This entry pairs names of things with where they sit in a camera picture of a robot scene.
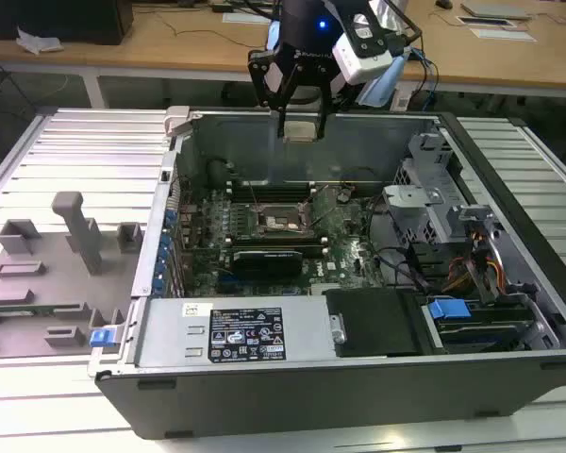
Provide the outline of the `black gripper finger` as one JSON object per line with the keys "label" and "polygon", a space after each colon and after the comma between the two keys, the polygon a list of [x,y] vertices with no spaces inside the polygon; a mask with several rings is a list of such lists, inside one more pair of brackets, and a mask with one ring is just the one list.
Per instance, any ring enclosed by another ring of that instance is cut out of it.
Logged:
{"label": "black gripper finger", "polygon": [[346,80],[341,71],[319,73],[318,87],[321,92],[321,104],[317,121],[317,140],[325,136],[327,118],[336,110],[335,99],[345,83]]}
{"label": "black gripper finger", "polygon": [[296,89],[296,62],[291,48],[252,50],[247,68],[259,103],[278,113],[277,137],[282,138],[287,106]]}

